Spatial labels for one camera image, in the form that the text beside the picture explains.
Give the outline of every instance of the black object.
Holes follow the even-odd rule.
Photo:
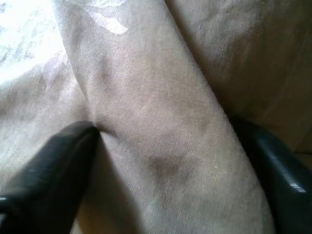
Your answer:
[[[265,129],[230,119],[268,199],[279,234],[312,234],[312,174]]]
[[[0,195],[0,234],[68,234],[98,137],[86,121],[54,135]]]

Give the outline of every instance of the cloth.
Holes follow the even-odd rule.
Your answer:
[[[312,155],[312,1],[166,2],[227,114]]]

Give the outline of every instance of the fabric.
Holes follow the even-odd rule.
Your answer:
[[[166,2],[227,114],[301,152],[312,139],[312,1]]]
[[[3,0],[0,186],[50,135],[89,120],[102,141],[83,233],[274,233],[209,85],[295,149],[311,128],[310,3],[192,3]]]

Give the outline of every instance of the beige fabric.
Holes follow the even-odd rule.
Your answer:
[[[260,124],[300,151],[312,127],[312,1],[167,4],[228,114]]]
[[[165,2],[4,3],[4,19],[24,18],[1,31],[0,186],[51,134],[86,119],[102,139],[78,215],[85,234],[274,233]]]

